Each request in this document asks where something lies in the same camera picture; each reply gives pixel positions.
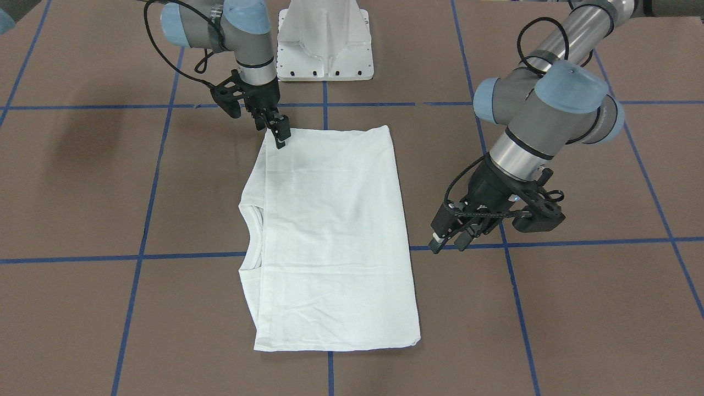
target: blue tape line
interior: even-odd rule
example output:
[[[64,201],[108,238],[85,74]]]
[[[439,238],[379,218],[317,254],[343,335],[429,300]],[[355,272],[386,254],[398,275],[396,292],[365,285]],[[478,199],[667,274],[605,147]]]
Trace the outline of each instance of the blue tape line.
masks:
[[[509,247],[558,247],[558,246],[595,246],[595,245],[637,245],[641,243],[668,243],[667,238],[643,238],[623,240],[575,240],[555,242],[512,242]]]
[[[3,122],[5,122],[5,117],[7,117],[7,111],[9,110],[9,107],[12,104],[12,99],[14,99],[15,93],[17,93],[17,87],[20,86],[22,76],[25,74],[27,64],[30,62],[32,52],[34,51],[34,46],[37,44],[39,34],[42,33],[44,21],[46,20],[46,15],[49,13],[50,6],[51,0],[47,0],[46,5],[44,6],[44,13],[42,14],[42,19],[39,20],[39,26],[37,26],[37,32],[34,34],[34,38],[32,39],[32,43],[30,44],[30,48],[27,50],[27,55],[25,56],[25,60],[22,62],[22,67],[20,67],[20,71],[17,73],[17,78],[15,79],[15,84],[12,86],[12,90],[10,91],[10,97],[7,98],[7,104],[5,105],[5,109],[3,109],[2,114],[0,114],[0,126],[2,126]]]
[[[184,48],[181,48],[178,56],[177,68],[181,68],[183,62]],[[161,159],[164,155],[164,144],[168,136],[169,125],[171,124],[171,113],[173,111],[174,100],[176,99],[176,89],[178,87],[178,73],[174,74],[174,82],[171,87],[171,98],[169,99],[169,108],[166,112],[166,121],[164,122],[164,131],[161,134],[161,145],[159,146],[159,155],[156,159],[156,169],[154,170],[154,179],[151,184],[151,194],[149,196],[149,205],[146,210],[146,218],[144,219],[144,233],[142,234],[142,243],[139,246],[139,255],[144,255],[146,249],[146,240],[149,236],[149,224],[151,222],[151,213],[154,208],[154,200],[156,198],[156,186],[159,182],[159,169],[161,167]],[[134,311],[134,301],[137,298],[137,287],[139,286],[139,277],[142,273],[142,261],[137,260],[137,265],[134,268],[134,279],[132,280],[132,290],[130,292],[130,303],[127,305],[127,316],[125,317],[125,328],[122,330],[122,340],[120,341],[120,353],[118,355],[118,363],[115,367],[115,378],[113,379],[113,388],[111,396],[117,396],[118,386],[120,385],[120,375],[122,374],[122,363],[125,360],[125,350],[127,349],[127,338],[130,335],[130,324],[132,323],[132,312]]]
[[[475,243],[467,246],[467,249],[499,249],[501,247],[503,247],[501,243]],[[457,250],[457,247],[455,245],[445,245],[442,249]],[[410,246],[410,250],[412,252],[418,252],[422,250],[430,250],[430,247],[428,247],[427,245]]]
[[[327,81],[322,82],[322,129],[327,130]]]
[[[42,263],[77,263],[83,261],[122,261],[137,260],[139,255],[122,256],[77,256],[77,257],[37,257],[31,259],[0,259],[0,264],[42,264]]]
[[[596,62],[599,64],[599,69],[601,69],[601,74],[604,77],[604,81],[606,81],[606,84],[609,86],[609,92],[611,93],[611,96],[616,99],[616,95],[614,94],[613,87],[611,86],[611,82],[609,81],[609,77],[606,75],[606,70],[604,69],[603,63],[601,63],[601,59],[599,58],[599,55],[596,53],[596,50],[594,51],[594,58],[596,59]],[[702,306],[701,299],[699,298],[699,294],[697,293],[697,290],[694,287],[694,282],[692,282],[692,278],[689,275],[689,271],[687,270],[687,265],[684,263],[684,260],[682,259],[682,255],[679,252],[679,248],[677,246],[677,242],[675,241],[675,238],[672,234],[672,230],[670,230],[670,225],[667,222],[667,219],[665,218],[665,212],[662,210],[662,206],[660,205],[660,200],[658,199],[658,195],[655,193],[655,188],[653,187],[652,182],[650,181],[650,176],[648,176],[648,171],[646,170],[646,166],[643,163],[643,160],[641,159],[641,155],[638,152],[638,147],[636,147],[636,141],[633,139],[633,135],[631,135],[631,130],[628,128],[628,123],[624,124],[624,130],[626,132],[626,136],[628,137],[628,141],[631,143],[631,148],[633,149],[633,153],[636,156],[636,160],[638,161],[638,166],[641,168],[641,172],[643,173],[643,177],[646,179],[646,184],[648,185],[648,190],[650,190],[650,195],[653,197],[653,201],[655,202],[655,207],[658,208],[658,213],[660,214],[660,220],[662,221],[662,225],[665,227],[665,231],[667,232],[667,237],[672,243],[672,248],[674,250],[675,256],[677,256],[677,261],[679,262],[679,266],[682,269],[682,273],[684,274],[684,277],[687,281],[687,285],[689,285],[689,290],[692,293],[692,297],[694,297],[694,302],[697,304],[697,307],[699,308],[699,314],[701,315],[702,319],[704,319],[704,307]]]
[[[246,253],[247,252],[144,254],[142,258],[145,260],[208,259],[213,257],[244,257]]]
[[[327,394],[335,396],[335,364],[332,351],[327,353]]]
[[[380,102],[363,102],[363,103],[328,103],[329,107],[393,107],[393,106],[415,106],[411,101],[380,101]]]
[[[704,100],[626,100],[621,104],[704,104]]]
[[[471,101],[424,101],[428,106],[472,106]],[[704,104],[701,100],[670,100],[670,101],[622,101],[621,104],[631,105],[668,105],[668,104]],[[416,106],[410,101],[400,102],[366,102],[366,103],[328,103],[330,107],[376,107],[376,106]],[[279,103],[279,107],[323,107],[322,103]],[[66,106],[0,106],[0,110],[93,110],[93,109],[168,109],[168,104],[88,104]],[[216,109],[217,104],[174,104],[174,109]]]
[[[457,7],[455,6],[455,0],[451,0],[452,14],[455,18],[455,29],[457,30],[457,38],[460,43],[460,50],[462,51],[462,60],[465,64],[465,73],[467,75],[467,86],[470,89],[470,95],[472,100],[474,99],[474,89],[472,88],[472,75],[470,74],[469,63],[467,62],[467,56],[465,54],[464,40],[462,39],[462,31],[460,29],[460,22],[457,17]],[[484,131],[482,130],[482,123],[479,121],[479,117],[474,115],[474,120],[477,123],[477,132],[479,133],[479,142],[482,144],[482,153],[486,153],[486,144],[484,142]],[[513,264],[511,262],[511,253],[509,251],[508,241],[506,240],[506,231],[503,228],[503,223],[499,223],[499,230],[501,232],[501,244],[503,245],[503,251],[506,257],[506,266],[508,267],[508,272],[511,278],[511,284],[513,285],[513,298],[516,303],[516,309],[518,312],[518,321],[521,325],[521,331],[523,332],[523,343],[526,349],[526,355],[528,358],[528,367],[530,368],[531,378],[533,379],[533,390],[536,396],[540,396],[540,385],[538,384],[538,375],[536,373],[535,364],[533,362],[533,353],[530,347],[530,340],[528,338],[528,329],[523,318],[523,308],[521,305],[521,299],[518,294],[518,286],[516,284],[516,279],[513,274]]]
[[[450,0],[452,5],[452,16],[455,18],[455,30],[457,30],[457,40],[460,43],[460,52],[462,53],[462,62],[465,65],[465,76],[467,78],[467,87],[470,90],[470,96],[474,99],[474,88],[472,87],[472,75],[470,74],[469,63],[467,62],[467,54],[465,54],[465,40],[462,39],[462,30],[460,29],[460,21],[457,18],[457,7],[455,0]],[[486,143],[484,143],[484,131],[479,117],[474,115],[474,121],[477,123],[477,132],[479,133],[479,143],[482,145],[482,153],[486,154]]]
[[[704,242],[704,237],[680,237],[674,240],[677,242]]]
[[[323,107],[322,103],[279,103],[279,107]]]
[[[424,101],[428,106],[471,106],[471,101]]]
[[[704,242],[704,237],[676,237],[677,242]],[[576,240],[554,242],[509,242],[509,247],[561,247],[561,246],[594,246],[594,245],[637,245],[648,243],[669,243],[668,238],[643,238],[623,240]],[[475,243],[467,249],[500,249],[501,243]],[[430,250],[427,245],[409,246],[412,252]],[[443,250],[457,250],[454,245],[443,247]],[[72,263],[81,261],[122,261],[122,260],[161,260],[161,259],[207,259],[211,257],[242,257],[246,252],[202,252],[202,253],[165,253],[165,254],[126,254],[114,256],[65,256],[65,257],[33,257],[23,259],[0,259],[0,264],[42,264],[42,263]]]
[[[110,110],[110,109],[168,109],[167,104],[87,104],[77,106],[10,106],[10,110]]]
[[[538,374],[535,369],[535,362],[533,360],[533,351],[530,347],[530,339],[528,338],[528,327],[526,326],[525,317],[523,316],[523,305],[521,304],[521,296],[518,292],[518,284],[516,283],[516,275],[513,272],[513,262],[511,261],[511,253],[508,249],[508,242],[506,240],[506,233],[503,228],[503,223],[498,224],[501,230],[501,242],[504,244],[503,252],[506,256],[506,266],[508,267],[508,275],[511,279],[511,288],[513,289],[513,300],[516,303],[516,311],[518,312],[518,321],[521,325],[521,334],[523,334],[523,345],[526,349],[526,355],[528,356],[528,367],[530,368],[530,376],[533,380],[533,391],[536,396],[540,396],[540,385],[538,384]]]

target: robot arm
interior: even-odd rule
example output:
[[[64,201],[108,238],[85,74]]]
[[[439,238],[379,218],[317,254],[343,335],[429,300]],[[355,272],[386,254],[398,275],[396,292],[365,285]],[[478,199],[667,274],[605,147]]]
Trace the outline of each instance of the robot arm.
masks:
[[[15,27],[41,0],[0,0],[0,35]]]
[[[431,227],[430,249],[438,253],[453,237],[464,250],[490,233],[504,218],[520,232],[550,231],[565,215],[560,190],[547,191],[553,172],[547,165],[565,144],[611,140],[624,125],[621,105],[607,95],[605,82],[575,64],[590,56],[604,37],[636,16],[701,16],[704,1],[586,0],[505,79],[483,81],[474,95],[474,111],[483,120],[506,125],[487,154],[465,169],[445,194]],[[454,183],[478,165],[458,202],[448,199]],[[509,211],[522,200],[525,207]]]
[[[147,1],[145,8],[154,2]],[[291,136],[291,128],[288,117],[279,114],[277,108],[281,95],[264,1],[193,0],[185,3],[190,8],[173,1],[161,2],[167,3],[161,12],[161,27],[170,43],[211,49],[214,53],[235,53],[237,68],[232,75],[218,85],[208,86],[215,103],[231,117],[239,118],[239,100],[243,99],[257,130],[269,128],[277,148],[283,147]],[[210,18],[211,23],[203,16]]]

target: black cable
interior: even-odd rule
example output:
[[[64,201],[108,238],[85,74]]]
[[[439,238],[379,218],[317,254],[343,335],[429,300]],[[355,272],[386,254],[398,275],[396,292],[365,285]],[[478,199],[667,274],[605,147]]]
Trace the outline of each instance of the black cable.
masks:
[[[193,67],[193,71],[198,73],[198,74],[203,74],[208,70],[208,59],[212,58],[213,55],[215,55],[214,51],[208,52],[207,49],[203,50],[203,58],[196,63],[195,67]]]
[[[521,62],[526,65],[528,70],[530,70],[533,73],[536,73],[537,75],[544,75],[545,72],[536,68],[535,66],[531,65],[528,60],[526,59],[526,56],[523,54],[523,48],[521,45],[521,40],[523,39],[523,34],[533,25],[535,25],[538,22],[550,22],[554,24],[555,26],[558,27],[558,30],[560,31],[560,34],[562,35],[562,40],[565,42],[565,60],[567,60],[570,57],[570,39],[567,37],[567,32],[565,31],[565,28],[562,26],[560,22],[558,22],[554,18],[550,18],[549,16],[541,16],[540,18],[535,18],[532,21],[530,21],[527,25],[521,29],[521,33],[518,34],[518,39],[516,40],[516,48],[518,49],[518,56],[521,57]]]
[[[589,61],[591,61],[591,57],[592,57],[593,55],[594,55],[594,50],[592,49],[592,50],[589,52],[589,56],[586,57],[586,61],[584,61],[583,64],[579,65],[579,67],[583,68],[584,66],[586,66],[587,63],[589,63]]]
[[[450,204],[452,204],[452,201],[450,200],[450,191],[452,191],[453,187],[455,187],[455,184],[469,172],[472,168],[477,166],[478,163],[482,162],[484,160],[484,157],[486,157],[486,154],[482,155],[479,157],[477,160],[472,162],[465,170],[460,172],[457,177],[452,180],[450,185],[447,187],[447,190],[445,191],[445,197],[443,198],[443,207],[445,210],[449,211],[453,215],[459,217],[482,217],[482,218],[511,218],[511,217],[528,217],[528,213],[525,211],[507,211],[503,213],[481,213],[481,212],[464,212],[459,209],[454,209],[450,207]]]
[[[175,70],[176,73],[179,73],[180,75],[184,76],[185,78],[187,78],[189,80],[200,82],[201,84],[207,86],[210,89],[214,88],[215,85],[209,81],[201,80],[200,78],[195,78],[193,76],[187,75],[186,73],[183,73],[181,71],[181,69],[174,66],[174,64],[171,63],[168,60],[168,58],[166,58],[166,55],[164,55],[164,53],[159,49],[159,46],[156,45],[156,42],[154,41],[154,36],[151,34],[151,28],[149,27],[149,19],[147,18],[147,11],[149,10],[149,6],[156,3],[157,1],[166,1],[167,3],[176,3],[179,6],[188,8],[190,11],[193,11],[197,16],[203,18],[210,26],[213,27],[213,29],[215,29],[215,32],[218,34],[218,41],[220,43],[220,46],[225,51],[229,51],[229,49],[227,49],[227,47],[225,47],[225,38],[222,36],[220,29],[212,20],[210,20],[210,18],[205,16],[202,12],[196,10],[193,6],[191,6],[187,3],[184,3],[183,1],[180,1],[180,0],[148,0],[146,3],[144,3],[144,27],[146,28],[146,35],[149,36],[149,41],[151,42],[151,46],[154,47],[157,54],[159,54],[159,56],[161,56],[161,58],[166,62],[166,64],[168,64],[173,70]]]

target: blue joint cap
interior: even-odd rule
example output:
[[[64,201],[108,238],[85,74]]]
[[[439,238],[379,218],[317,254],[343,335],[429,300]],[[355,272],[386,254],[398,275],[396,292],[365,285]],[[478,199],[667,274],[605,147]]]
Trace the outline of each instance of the blue joint cap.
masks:
[[[626,124],[626,111],[623,109],[621,102],[619,102],[615,98],[611,99],[613,99],[614,103],[616,104],[616,121],[614,122],[614,126],[613,128],[611,128],[609,134],[606,135],[602,140],[594,142],[594,144],[606,143],[612,140],[619,134],[619,132],[621,132],[621,130],[623,130],[623,126]]]
[[[569,61],[557,61],[535,84],[538,98],[565,113],[591,113],[601,106],[608,86],[594,74]]]
[[[264,0],[225,0],[222,15],[227,22],[243,32],[264,35],[271,31]]]
[[[15,27],[15,20],[0,8],[0,35]]]
[[[487,78],[474,91],[472,107],[474,114],[482,120],[497,124],[494,119],[494,87],[498,78]]]
[[[169,43],[190,48],[186,32],[183,30],[179,7],[176,3],[169,3],[161,9],[161,29]]]

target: grid line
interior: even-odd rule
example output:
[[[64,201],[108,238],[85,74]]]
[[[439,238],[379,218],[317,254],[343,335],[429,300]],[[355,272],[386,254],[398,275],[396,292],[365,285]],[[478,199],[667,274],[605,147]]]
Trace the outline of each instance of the grid line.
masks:
[[[601,74],[604,76],[604,81],[606,81],[606,84],[609,87],[609,92],[614,97],[614,99],[616,99],[616,94],[614,93],[613,87],[611,86],[611,81],[609,81],[609,77],[608,77],[608,75],[606,75],[606,69],[604,69],[604,65],[601,62],[601,58],[597,54],[596,50],[594,50],[594,58],[596,59],[596,62],[599,64],[599,69],[601,70]],[[667,222],[667,218],[665,217],[665,212],[662,210],[662,206],[660,205],[660,200],[658,199],[658,195],[655,193],[655,188],[653,187],[653,184],[650,181],[650,176],[648,176],[648,171],[646,170],[646,166],[643,163],[643,159],[641,158],[641,155],[638,151],[638,147],[636,146],[636,141],[633,139],[633,135],[631,134],[631,130],[628,128],[628,123],[624,123],[624,131],[626,132],[626,136],[628,137],[628,141],[631,144],[631,148],[633,149],[633,153],[636,156],[636,160],[638,161],[638,166],[641,169],[641,173],[643,173],[643,177],[646,180],[646,184],[648,185],[648,190],[650,190],[650,195],[653,198],[653,201],[655,202],[655,207],[658,209],[658,214],[660,215],[660,220],[662,221],[662,225],[665,227],[665,232],[667,232],[667,239],[672,244],[672,248],[674,250],[674,255],[677,257],[677,261],[679,262],[679,266],[682,269],[682,273],[684,274],[684,278],[687,281],[687,285],[689,286],[689,290],[692,293],[692,297],[694,298],[694,302],[696,303],[697,307],[699,308],[699,314],[701,315],[702,319],[704,319],[704,307],[702,307],[701,299],[699,298],[699,294],[697,293],[697,290],[694,287],[694,282],[692,281],[692,278],[689,275],[689,271],[687,270],[687,265],[684,263],[684,259],[682,258],[682,255],[679,251],[679,247],[677,246],[677,241],[675,240],[674,235],[672,234],[672,230],[670,229],[670,225]]]
[[[322,129],[327,130],[327,81],[322,82]],[[335,395],[335,360],[334,352],[327,352],[327,394]]]
[[[457,30],[457,38],[458,38],[459,45],[460,45],[460,52],[462,54],[462,62],[464,63],[464,66],[465,66],[465,74],[467,77],[467,87],[470,90],[470,96],[472,97],[472,101],[474,101],[474,88],[472,87],[472,75],[470,74],[469,63],[467,61],[467,55],[465,53],[465,44],[464,44],[464,40],[462,38],[462,30],[460,28],[460,22],[459,22],[459,19],[457,16],[457,7],[455,6],[455,0],[450,0],[450,3],[452,5],[452,14],[455,19],[455,29]],[[475,122],[477,123],[477,132],[479,134],[479,142],[482,144],[482,153],[486,154],[486,144],[484,142],[484,131],[482,130],[482,123],[476,114],[473,114],[473,116],[474,116]],[[528,328],[526,326],[525,318],[523,316],[521,297],[520,297],[520,293],[518,292],[518,285],[516,283],[516,279],[515,279],[515,276],[513,273],[513,263],[511,261],[511,253],[510,253],[510,248],[508,246],[508,241],[506,240],[506,231],[503,228],[503,223],[499,223],[498,227],[501,232],[501,245],[502,245],[504,255],[506,258],[506,267],[508,269],[509,277],[511,280],[511,286],[513,288],[513,300],[516,304],[516,312],[518,315],[518,321],[520,323],[521,333],[523,335],[523,344],[525,346],[526,357],[528,359],[528,367],[529,367],[531,379],[533,382],[533,390],[535,392],[535,396],[540,396],[541,393],[540,393],[540,385],[538,382],[538,375],[537,375],[537,372],[535,369],[535,364],[533,362],[533,352],[532,352],[532,349],[530,346],[530,339],[528,337]]]
[[[37,44],[37,40],[39,39],[39,35],[42,33],[42,28],[44,27],[44,21],[46,20],[46,16],[49,14],[49,7],[51,7],[51,0],[46,1],[46,5],[44,6],[44,12],[42,14],[42,19],[39,20],[39,26],[37,26],[37,31],[35,32],[34,37],[32,38],[32,43],[30,44],[30,48],[27,50],[27,55],[25,56],[25,60],[22,62],[22,66],[20,67],[20,71],[17,73],[17,78],[15,79],[15,84],[12,86],[12,90],[10,91],[10,96],[7,98],[7,103],[5,104],[5,108],[3,109],[2,113],[0,113],[0,127],[5,122],[5,117],[7,117],[7,112],[9,110],[10,105],[12,104],[12,99],[15,99],[15,93],[17,93],[17,88],[20,86],[20,81],[22,80],[22,76],[24,76],[25,69],[27,68],[27,64],[30,62],[30,58],[32,57],[32,52],[34,52],[34,46]]]
[[[704,242],[704,237],[675,237],[676,242]],[[566,247],[566,246],[598,246],[598,245],[642,245],[653,243],[670,243],[669,238],[642,238],[622,240],[574,240],[552,242],[508,242],[508,247]],[[467,249],[500,249],[503,243],[474,243]],[[457,250],[453,245],[446,245],[444,250]],[[409,246],[412,252],[430,250],[427,245]],[[63,257],[30,257],[20,259],[0,259],[0,265],[9,264],[50,264],[76,263],[85,261],[129,261],[129,260],[164,260],[164,259],[208,259],[218,257],[243,257],[246,252],[199,252],[199,253],[162,253],[162,254],[116,254],[112,256],[63,256]]]
[[[471,101],[424,101],[427,106],[472,106]],[[700,100],[666,100],[666,101],[621,101],[621,104],[628,105],[673,105],[673,104],[704,104]],[[279,103],[279,107],[323,107],[323,103]],[[351,102],[351,103],[328,103],[328,107],[399,107],[417,106],[411,101],[391,101],[391,102]],[[168,109],[168,104],[77,104],[77,105],[44,105],[44,106],[0,106],[2,111],[31,111],[31,110],[125,110],[125,109]],[[216,109],[217,104],[174,104],[174,109]]]
[[[181,68],[183,62],[184,48],[178,56],[177,68]],[[137,299],[137,287],[139,286],[139,277],[142,274],[142,263],[144,261],[144,250],[146,249],[146,240],[149,236],[149,224],[151,222],[152,209],[154,208],[154,201],[156,199],[156,188],[159,182],[159,170],[161,167],[161,159],[164,155],[164,146],[166,143],[166,137],[168,136],[169,126],[171,124],[171,114],[173,112],[173,104],[176,99],[176,89],[178,88],[178,73],[174,74],[173,86],[171,87],[171,98],[169,99],[169,107],[166,112],[166,120],[164,121],[164,130],[161,134],[161,144],[159,146],[159,154],[156,159],[156,168],[154,169],[154,179],[151,185],[151,194],[149,196],[149,205],[146,209],[146,218],[144,219],[144,233],[142,234],[142,243],[139,246],[139,256],[137,259],[137,265],[134,267],[134,278],[132,280],[132,290],[130,292],[130,302],[127,305],[127,315],[125,317],[125,327],[122,330],[122,340],[120,341],[120,352],[118,354],[118,362],[115,366],[115,378],[113,379],[113,387],[111,391],[111,396],[117,396],[118,387],[120,385],[120,376],[122,375],[122,363],[125,360],[125,350],[127,349],[127,338],[130,335],[130,325],[132,324],[132,312],[134,311],[134,301]]]

